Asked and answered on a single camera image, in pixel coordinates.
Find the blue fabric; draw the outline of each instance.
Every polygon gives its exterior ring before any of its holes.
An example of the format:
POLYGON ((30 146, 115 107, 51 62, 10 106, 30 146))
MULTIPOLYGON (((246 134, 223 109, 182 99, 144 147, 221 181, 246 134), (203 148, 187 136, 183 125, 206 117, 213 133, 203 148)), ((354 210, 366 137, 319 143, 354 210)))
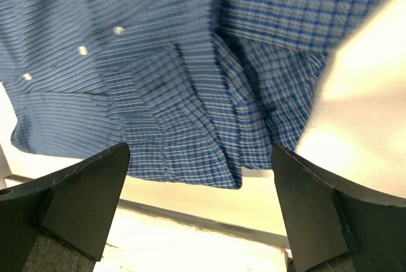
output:
POLYGON ((86 158, 125 141, 130 176, 240 188, 242 166, 294 149, 329 55, 383 1, 0 0, 12 143, 86 158))

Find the black object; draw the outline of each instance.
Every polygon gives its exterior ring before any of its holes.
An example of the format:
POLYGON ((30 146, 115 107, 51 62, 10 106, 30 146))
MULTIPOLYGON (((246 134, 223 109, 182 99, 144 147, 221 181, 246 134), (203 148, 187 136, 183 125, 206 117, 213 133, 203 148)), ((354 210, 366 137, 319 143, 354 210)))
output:
POLYGON ((371 190, 275 146, 289 271, 405 272, 406 199, 371 190))
POLYGON ((129 148, 121 143, 0 190, 0 271, 41 271, 38 267, 47 266, 45 262, 53 265, 50 271, 92 271, 102 258, 128 164, 129 148), (75 269, 52 262, 52 251, 58 248, 75 269))

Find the shirt button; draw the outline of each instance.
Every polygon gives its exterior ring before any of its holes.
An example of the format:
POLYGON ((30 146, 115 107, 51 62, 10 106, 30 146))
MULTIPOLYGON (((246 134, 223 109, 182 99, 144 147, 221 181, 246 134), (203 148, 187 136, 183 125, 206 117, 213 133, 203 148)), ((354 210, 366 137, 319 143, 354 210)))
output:
POLYGON ((32 76, 30 74, 25 74, 23 75, 24 79, 26 79, 27 81, 31 81, 32 80, 32 76))
POLYGON ((88 49, 85 46, 79 46, 78 48, 80 55, 87 55, 88 49))
POLYGON ((121 35, 125 29, 123 27, 114 27, 113 32, 115 35, 119 36, 121 35))

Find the floor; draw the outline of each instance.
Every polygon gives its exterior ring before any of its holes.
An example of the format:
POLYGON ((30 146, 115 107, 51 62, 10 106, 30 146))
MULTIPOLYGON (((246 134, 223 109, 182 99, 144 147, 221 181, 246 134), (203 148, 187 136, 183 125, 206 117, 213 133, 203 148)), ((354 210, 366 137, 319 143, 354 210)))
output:
POLYGON ((284 250, 118 208, 95 272, 285 272, 284 250))

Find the plaid shirt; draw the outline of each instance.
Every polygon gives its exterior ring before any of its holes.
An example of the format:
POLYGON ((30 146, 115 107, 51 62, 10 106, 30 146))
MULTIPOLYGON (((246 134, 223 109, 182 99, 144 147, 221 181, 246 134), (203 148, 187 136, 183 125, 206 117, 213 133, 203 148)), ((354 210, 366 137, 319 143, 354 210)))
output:
POLYGON ((125 141, 129 175, 239 188, 294 149, 332 50, 384 0, 0 0, 22 151, 125 141))

